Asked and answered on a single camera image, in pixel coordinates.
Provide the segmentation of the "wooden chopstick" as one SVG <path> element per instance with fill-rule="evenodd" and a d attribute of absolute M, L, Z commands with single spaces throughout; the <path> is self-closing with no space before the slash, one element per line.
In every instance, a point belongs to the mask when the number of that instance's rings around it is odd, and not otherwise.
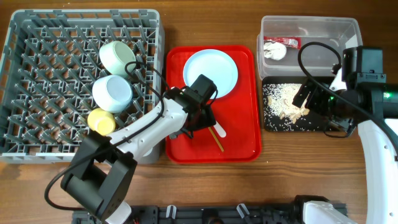
<path fill-rule="evenodd" d="M 224 132 L 220 132 L 220 128 L 212 128 L 209 127 L 208 128 L 211 136 L 213 137 L 213 139 L 215 140 L 217 146 L 219 147 L 221 152 L 224 152 L 224 147 L 222 146 L 219 138 L 223 138 L 224 137 Z"/>

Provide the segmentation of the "light blue plate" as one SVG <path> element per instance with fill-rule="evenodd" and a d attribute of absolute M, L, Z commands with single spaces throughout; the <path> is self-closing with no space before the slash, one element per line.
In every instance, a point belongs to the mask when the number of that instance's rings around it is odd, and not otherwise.
<path fill-rule="evenodd" d="M 194 53 L 185 63 L 183 80 L 192 86 L 199 75 L 204 75 L 216 85 L 221 98 L 229 94 L 238 81 L 238 68 L 226 53 L 216 49 L 205 49 Z"/>

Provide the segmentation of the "rice food scraps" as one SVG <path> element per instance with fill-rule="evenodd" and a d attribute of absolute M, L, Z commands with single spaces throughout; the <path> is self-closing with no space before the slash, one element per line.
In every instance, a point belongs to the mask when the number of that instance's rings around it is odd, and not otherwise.
<path fill-rule="evenodd" d="M 296 122 L 305 120 L 310 110 L 292 104 L 300 87 L 297 83 L 263 84 L 264 124 L 269 131 L 303 130 Z"/>

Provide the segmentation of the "white plastic fork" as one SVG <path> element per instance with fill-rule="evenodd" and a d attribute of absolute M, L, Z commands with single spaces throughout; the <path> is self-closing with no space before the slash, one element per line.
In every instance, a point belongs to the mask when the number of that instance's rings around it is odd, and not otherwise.
<path fill-rule="evenodd" d="M 226 131 L 223 129 L 223 127 L 216 122 L 216 124 L 213 126 L 215 131 L 218 133 L 218 136 L 221 138 L 225 138 L 226 137 Z"/>

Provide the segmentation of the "red ketchup packet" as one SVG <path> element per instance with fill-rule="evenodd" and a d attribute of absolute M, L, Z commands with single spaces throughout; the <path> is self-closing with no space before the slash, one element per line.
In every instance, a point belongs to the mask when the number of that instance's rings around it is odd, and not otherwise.
<path fill-rule="evenodd" d="M 286 47 L 291 47 L 295 49 L 301 49 L 301 38 L 300 37 L 267 37 L 264 36 L 264 41 L 277 42 L 284 44 Z"/>

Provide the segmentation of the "white napkin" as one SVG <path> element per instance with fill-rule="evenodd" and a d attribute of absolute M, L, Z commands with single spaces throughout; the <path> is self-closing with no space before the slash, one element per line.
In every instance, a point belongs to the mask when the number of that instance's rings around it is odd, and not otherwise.
<path fill-rule="evenodd" d="M 272 60 L 281 60 L 287 53 L 287 47 L 278 42 L 266 42 L 263 49 L 264 57 Z"/>

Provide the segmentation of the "light blue bowl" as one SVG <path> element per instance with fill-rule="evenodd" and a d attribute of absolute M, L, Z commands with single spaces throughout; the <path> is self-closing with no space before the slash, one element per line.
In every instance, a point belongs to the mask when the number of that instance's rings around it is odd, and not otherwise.
<path fill-rule="evenodd" d="M 120 113 L 132 100 L 129 82 L 118 75 L 108 75 L 94 82 L 92 88 L 95 103 L 110 113 Z"/>

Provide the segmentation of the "light green bowl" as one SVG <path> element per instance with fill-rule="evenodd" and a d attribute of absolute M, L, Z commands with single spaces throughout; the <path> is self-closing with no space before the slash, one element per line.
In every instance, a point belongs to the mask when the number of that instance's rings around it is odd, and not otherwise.
<path fill-rule="evenodd" d="M 99 49 L 99 59 L 110 74 L 127 78 L 125 66 L 129 62 L 135 62 L 136 56 L 127 44 L 112 41 Z"/>

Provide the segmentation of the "yellow plastic cup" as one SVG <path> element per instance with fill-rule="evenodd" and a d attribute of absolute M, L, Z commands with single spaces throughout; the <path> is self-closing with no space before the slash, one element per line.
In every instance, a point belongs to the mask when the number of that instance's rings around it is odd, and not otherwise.
<path fill-rule="evenodd" d="M 94 109 L 87 117 L 88 127 L 102 136 L 112 133 L 116 129 L 114 116 L 101 108 Z"/>

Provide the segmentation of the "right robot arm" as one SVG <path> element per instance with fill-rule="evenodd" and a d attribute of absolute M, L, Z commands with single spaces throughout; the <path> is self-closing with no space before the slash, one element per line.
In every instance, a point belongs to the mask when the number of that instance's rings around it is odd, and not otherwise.
<path fill-rule="evenodd" d="M 349 137 L 357 129 L 363 146 L 367 183 L 367 223 L 397 223 L 397 85 L 386 83 L 383 53 L 358 46 L 337 54 L 331 72 L 344 88 L 307 76 L 293 104 L 324 117 L 327 126 Z"/>

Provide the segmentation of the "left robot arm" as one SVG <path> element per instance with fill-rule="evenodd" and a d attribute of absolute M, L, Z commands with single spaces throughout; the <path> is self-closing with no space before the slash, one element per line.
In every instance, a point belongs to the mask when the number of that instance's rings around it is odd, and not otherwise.
<path fill-rule="evenodd" d="M 91 215 L 105 223 L 124 223 L 131 214 L 125 202 L 137 163 L 168 136 L 213 126 L 209 103 L 217 87 L 199 75 L 193 84 L 166 91 L 159 104 L 129 126 L 102 136 L 90 133 L 82 141 L 61 187 Z"/>

